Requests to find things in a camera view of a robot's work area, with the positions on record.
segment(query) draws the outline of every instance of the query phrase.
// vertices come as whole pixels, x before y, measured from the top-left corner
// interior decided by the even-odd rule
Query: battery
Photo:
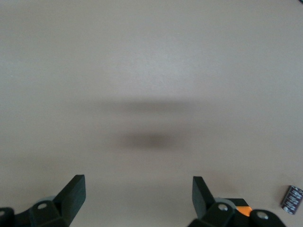
[[[295,214],[303,200],[303,190],[298,187],[290,185],[281,206],[289,214]]]

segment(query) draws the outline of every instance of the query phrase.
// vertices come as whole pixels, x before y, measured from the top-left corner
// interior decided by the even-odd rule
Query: screw
[[[218,208],[222,211],[228,211],[228,207],[225,204],[219,204]]]
[[[261,219],[265,219],[265,220],[268,219],[268,215],[262,211],[257,212],[257,216]]]

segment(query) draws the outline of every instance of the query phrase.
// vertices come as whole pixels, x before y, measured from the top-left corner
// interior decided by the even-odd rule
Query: beige tabletop
[[[197,175],[300,227],[302,172],[298,0],[0,1],[0,207],[85,174],[72,227],[186,227]]]

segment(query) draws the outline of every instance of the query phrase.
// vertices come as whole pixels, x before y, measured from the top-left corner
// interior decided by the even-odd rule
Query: silver screw head
[[[262,212],[262,211],[258,211],[258,212],[257,212],[257,216],[258,216],[259,218],[261,218],[261,219],[265,219],[265,220],[268,219],[268,215],[267,215],[266,213]]]
[[[218,208],[222,211],[228,211],[228,207],[225,204],[219,204]]]

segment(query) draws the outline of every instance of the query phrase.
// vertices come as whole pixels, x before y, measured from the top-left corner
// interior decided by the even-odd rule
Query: gray surface
[[[297,0],[0,2],[0,206],[85,174],[72,226],[184,227],[193,175],[279,207],[303,188]]]

